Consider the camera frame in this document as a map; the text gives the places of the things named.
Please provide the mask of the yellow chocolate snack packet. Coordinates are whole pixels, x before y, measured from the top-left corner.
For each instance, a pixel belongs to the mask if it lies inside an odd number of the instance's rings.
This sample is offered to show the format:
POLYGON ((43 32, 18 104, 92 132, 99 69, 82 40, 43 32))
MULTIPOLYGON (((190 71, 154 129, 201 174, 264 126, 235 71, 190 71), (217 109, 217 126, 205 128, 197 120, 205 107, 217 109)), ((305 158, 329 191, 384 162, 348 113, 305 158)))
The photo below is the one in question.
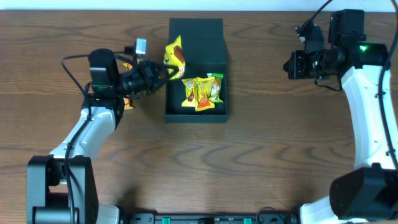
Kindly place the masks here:
POLYGON ((197 100, 197 78, 186 78, 182 80, 185 87, 186 99, 182 102, 182 107, 196 107, 197 100))

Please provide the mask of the yellow peanut butter snack packet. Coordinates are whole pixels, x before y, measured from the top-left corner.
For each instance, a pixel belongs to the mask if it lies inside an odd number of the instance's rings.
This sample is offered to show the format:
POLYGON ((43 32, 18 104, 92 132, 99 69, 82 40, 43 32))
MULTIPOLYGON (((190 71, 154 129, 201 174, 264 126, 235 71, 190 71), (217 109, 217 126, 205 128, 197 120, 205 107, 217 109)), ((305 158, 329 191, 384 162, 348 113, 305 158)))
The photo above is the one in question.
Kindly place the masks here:
POLYGON ((195 111, 212 109, 215 104, 210 101, 213 77, 197 78, 197 106, 195 111))

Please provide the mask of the green Apollo snack packet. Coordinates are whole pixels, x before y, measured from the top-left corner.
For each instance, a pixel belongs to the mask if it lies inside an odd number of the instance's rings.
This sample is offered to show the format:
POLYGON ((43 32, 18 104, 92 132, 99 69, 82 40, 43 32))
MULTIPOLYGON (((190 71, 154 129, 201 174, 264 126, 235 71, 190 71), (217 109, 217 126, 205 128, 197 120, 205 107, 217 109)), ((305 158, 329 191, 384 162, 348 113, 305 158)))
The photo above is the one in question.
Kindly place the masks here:
POLYGON ((207 73, 207 77, 212 78, 209 100, 212 103, 222 103, 223 100, 220 98, 220 91, 224 75, 221 73, 207 73))

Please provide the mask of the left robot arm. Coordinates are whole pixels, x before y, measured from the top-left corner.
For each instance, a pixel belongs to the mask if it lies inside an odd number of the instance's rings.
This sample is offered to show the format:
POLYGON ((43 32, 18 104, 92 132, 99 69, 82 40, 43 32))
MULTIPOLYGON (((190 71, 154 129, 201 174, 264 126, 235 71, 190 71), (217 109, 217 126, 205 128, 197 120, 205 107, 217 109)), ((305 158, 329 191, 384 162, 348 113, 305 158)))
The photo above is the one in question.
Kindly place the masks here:
POLYGON ((180 71, 140 62, 132 47, 123 53, 97 49, 86 57, 91 81, 80 88, 80 119, 59 146, 27 164, 27 223, 127 223, 119 207, 99 203, 93 161, 123 116, 124 97, 150 95, 180 71))

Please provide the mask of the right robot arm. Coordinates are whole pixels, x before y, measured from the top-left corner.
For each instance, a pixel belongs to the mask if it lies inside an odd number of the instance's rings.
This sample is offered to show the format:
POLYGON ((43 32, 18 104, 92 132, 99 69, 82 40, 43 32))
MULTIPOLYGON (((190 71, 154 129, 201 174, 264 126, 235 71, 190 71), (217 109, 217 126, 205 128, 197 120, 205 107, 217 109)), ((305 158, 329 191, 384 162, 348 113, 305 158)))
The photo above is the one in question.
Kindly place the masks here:
POLYGON ((300 207, 301 223, 397 220, 397 123, 387 47, 354 41, 332 49, 296 50, 283 69, 292 80, 337 75, 350 108, 354 170, 335 179, 329 194, 300 207))

